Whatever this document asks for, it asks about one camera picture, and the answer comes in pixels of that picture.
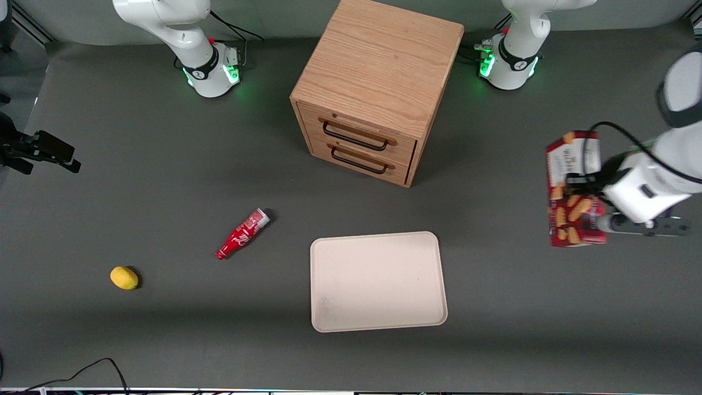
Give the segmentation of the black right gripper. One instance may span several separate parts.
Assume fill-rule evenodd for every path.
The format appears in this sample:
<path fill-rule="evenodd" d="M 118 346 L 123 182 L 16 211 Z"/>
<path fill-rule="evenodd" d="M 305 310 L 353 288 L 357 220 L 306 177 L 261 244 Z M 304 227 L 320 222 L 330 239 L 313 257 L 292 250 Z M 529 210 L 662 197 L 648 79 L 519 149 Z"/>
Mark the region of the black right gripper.
<path fill-rule="evenodd" d="M 72 145 L 45 131 L 38 131 L 33 137 L 30 137 L 30 135 L 18 131 L 10 117 L 1 112 L 1 163 L 3 167 L 30 175 L 33 164 L 24 159 L 25 154 L 30 150 L 30 140 L 32 140 L 33 160 L 60 165 L 72 173 L 80 172 L 81 163 L 73 157 L 75 148 Z"/>

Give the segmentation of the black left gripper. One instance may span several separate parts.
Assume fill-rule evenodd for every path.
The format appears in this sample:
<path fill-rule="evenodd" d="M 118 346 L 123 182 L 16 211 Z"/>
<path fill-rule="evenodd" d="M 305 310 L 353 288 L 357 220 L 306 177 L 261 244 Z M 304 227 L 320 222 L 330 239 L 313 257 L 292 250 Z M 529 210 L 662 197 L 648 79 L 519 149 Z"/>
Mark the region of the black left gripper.
<path fill-rule="evenodd" d="M 566 189 L 571 194 L 602 194 L 604 188 L 616 183 L 621 178 L 620 168 L 629 154 L 619 154 L 610 157 L 594 173 L 567 173 Z"/>

